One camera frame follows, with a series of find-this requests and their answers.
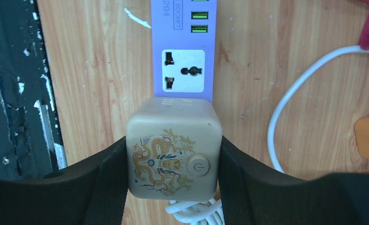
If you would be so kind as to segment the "beige dragon cube adapter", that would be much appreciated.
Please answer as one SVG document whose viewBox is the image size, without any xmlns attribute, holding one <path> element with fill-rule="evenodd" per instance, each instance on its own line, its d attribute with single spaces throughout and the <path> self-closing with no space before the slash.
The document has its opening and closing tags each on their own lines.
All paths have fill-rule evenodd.
<svg viewBox="0 0 369 225">
<path fill-rule="evenodd" d="M 209 101 L 151 97 L 127 122 L 125 137 L 135 197 L 203 202 L 215 195 L 222 126 Z"/>
</svg>

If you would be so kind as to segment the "purple USB power strip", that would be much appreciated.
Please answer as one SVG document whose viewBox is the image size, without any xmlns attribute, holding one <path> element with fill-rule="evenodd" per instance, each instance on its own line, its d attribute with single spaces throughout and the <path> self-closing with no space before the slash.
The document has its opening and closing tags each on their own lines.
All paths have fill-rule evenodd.
<svg viewBox="0 0 369 225">
<path fill-rule="evenodd" d="M 154 96 L 213 100 L 216 0 L 152 0 Z"/>
</svg>

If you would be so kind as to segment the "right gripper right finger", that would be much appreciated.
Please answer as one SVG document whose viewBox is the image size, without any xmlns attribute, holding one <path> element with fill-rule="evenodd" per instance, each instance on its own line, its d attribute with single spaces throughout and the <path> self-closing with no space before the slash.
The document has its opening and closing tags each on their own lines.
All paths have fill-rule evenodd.
<svg viewBox="0 0 369 225">
<path fill-rule="evenodd" d="M 369 225 L 369 173 L 330 173 L 306 181 L 223 138 L 218 180 L 228 225 Z"/>
</svg>

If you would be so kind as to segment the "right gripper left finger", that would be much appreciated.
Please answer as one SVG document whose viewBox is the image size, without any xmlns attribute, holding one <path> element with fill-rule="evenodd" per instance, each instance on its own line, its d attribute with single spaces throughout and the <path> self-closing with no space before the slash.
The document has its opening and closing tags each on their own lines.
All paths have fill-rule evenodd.
<svg viewBox="0 0 369 225">
<path fill-rule="evenodd" d="M 43 178 L 0 180 L 0 225 L 119 225 L 128 191 L 125 138 Z"/>
</svg>

